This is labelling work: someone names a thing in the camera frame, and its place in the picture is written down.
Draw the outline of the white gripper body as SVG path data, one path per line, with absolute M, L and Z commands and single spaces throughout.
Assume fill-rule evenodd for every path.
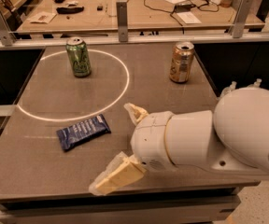
M 134 156 L 150 171 L 174 171 L 176 166 L 169 158 L 165 144 L 165 131 L 170 111 L 151 113 L 135 127 L 131 139 Z

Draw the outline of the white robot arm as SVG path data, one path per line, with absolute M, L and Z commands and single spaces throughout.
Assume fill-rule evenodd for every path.
M 221 95 L 213 111 L 148 113 L 126 104 L 135 126 L 132 156 L 119 153 L 95 178 L 100 196 L 142 179 L 147 171 L 189 166 L 263 180 L 269 177 L 269 90 L 246 87 Z

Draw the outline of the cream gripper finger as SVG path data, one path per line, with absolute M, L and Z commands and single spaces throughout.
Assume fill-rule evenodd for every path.
M 134 155 L 121 152 L 89 185 L 89 192 L 96 196 L 107 195 L 140 180 L 146 171 Z
M 149 114 L 148 111 L 144 108 L 131 103 L 125 104 L 124 108 L 128 112 L 134 126 L 136 126 L 142 119 L 144 119 Z

